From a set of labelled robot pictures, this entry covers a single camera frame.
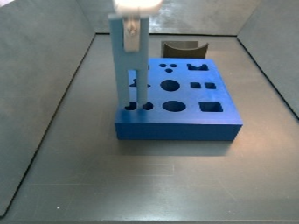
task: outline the shape sorter block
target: shape sorter block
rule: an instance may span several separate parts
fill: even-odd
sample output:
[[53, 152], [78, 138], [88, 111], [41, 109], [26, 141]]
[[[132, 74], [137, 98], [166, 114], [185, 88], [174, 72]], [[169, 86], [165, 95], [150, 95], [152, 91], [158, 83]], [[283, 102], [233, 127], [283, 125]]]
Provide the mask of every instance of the shape sorter block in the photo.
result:
[[117, 108], [118, 139], [234, 139], [242, 125], [210, 59], [149, 59], [148, 103], [136, 106], [136, 75], [128, 72], [129, 107]]

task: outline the blue foam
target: blue foam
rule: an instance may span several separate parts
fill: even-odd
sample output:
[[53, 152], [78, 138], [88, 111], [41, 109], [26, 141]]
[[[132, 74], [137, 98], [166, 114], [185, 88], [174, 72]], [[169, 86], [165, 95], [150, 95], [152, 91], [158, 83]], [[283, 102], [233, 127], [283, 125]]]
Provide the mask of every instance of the blue foam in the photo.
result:
[[233, 140], [242, 125], [210, 59], [149, 59], [148, 104], [116, 110], [118, 139]]

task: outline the cutout hole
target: cutout hole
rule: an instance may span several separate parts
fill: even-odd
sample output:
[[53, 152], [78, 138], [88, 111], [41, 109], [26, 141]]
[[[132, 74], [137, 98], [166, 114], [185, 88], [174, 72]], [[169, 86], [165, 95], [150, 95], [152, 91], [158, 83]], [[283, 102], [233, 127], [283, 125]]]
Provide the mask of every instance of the cutout hole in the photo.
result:
[[142, 105], [144, 110], [150, 110], [153, 107], [154, 107], [154, 105], [150, 102], [148, 102], [145, 105]]
[[201, 84], [198, 82], [190, 82], [190, 88], [201, 88]]
[[185, 105], [180, 101], [168, 101], [162, 104], [162, 108], [170, 112], [180, 112], [185, 110]]
[[169, 74], [173, 70], [170, 68], [164, 69], [164, 71]]
[[201, 66], [193, 66], [192, 64], [186, 64], [186, 67], [190, 71], [209, 71], [209, 68], [205, 64], [201, 64]]
[[136, 88], [136, 79], [133, 79], [133, 83], [129, 85], [130, 88]]
[[180, 88], [180, 83], [176, 80], [164, 80], [160, 86], [162, 90], [172, 92]]
[[200, 101], [201, 112], [222, 112], [222, 108], [217, 101]]
[[205, 86], [205, 88], [208, 88], [208, 89], [216, 89], [216, 85], [214, 85], [214, 83], [212, 83], [212, 82], [205, 82], [205, 83], [204, 83], [204, 86]]
[[136, 110], [136, 103], [133, 101], [129, 102], [129, 106], [125, 107], [125, 110]]

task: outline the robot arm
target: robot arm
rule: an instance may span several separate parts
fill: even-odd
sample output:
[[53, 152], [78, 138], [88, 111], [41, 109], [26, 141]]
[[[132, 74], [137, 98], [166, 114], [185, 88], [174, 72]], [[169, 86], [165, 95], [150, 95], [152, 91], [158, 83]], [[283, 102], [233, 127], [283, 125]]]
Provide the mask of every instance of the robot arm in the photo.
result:
[[138, 52], [140, 17], [157, 13], [162, 0], [113, 0], [114, 11], [124, 21], [124, 48], [128, 53]]

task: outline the dark gray object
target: dark gray object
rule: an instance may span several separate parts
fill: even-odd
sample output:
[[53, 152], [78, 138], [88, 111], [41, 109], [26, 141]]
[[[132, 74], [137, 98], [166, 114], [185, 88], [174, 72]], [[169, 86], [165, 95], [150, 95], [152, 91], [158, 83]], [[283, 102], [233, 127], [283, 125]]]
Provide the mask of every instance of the dark gray object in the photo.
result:
[[[150, 33], [233, 35], [257, 7], [260, 0], [162, 0], [157, 15], [150, 17]], [[112, 0], [78, 0], [97, 33], [108, 33]]]
[[264, 0], [237, 39], [299, 117], [297, 9], [297, 0]]
[[162, 58], [205, 59], [209, 44], [198, 46], [197, 41], [162, 41]]
[[2, 216], [94, 33], [74, 0], [9, 3], [0, 33]]
[[[149, 57], [166, 39], [198, 37], [150, 36]], [[244, 121], [233, 143], [117, 141], [110, 42], [97, 36], [1, 224], [299, 221], [295, 117], [237, 40], [200, 41]]]

